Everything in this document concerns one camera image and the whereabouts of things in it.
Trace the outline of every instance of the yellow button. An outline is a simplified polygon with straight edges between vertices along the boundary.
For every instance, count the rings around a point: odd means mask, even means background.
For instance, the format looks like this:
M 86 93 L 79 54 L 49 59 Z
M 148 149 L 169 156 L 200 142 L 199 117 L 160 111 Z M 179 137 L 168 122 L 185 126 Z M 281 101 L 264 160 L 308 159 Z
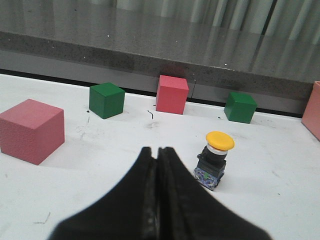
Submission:
M 233 138 L 221 131 L 211 131 L 206 135 L 205 139 L 210 146 L 222 151 L 228 151 L 235 146 Z

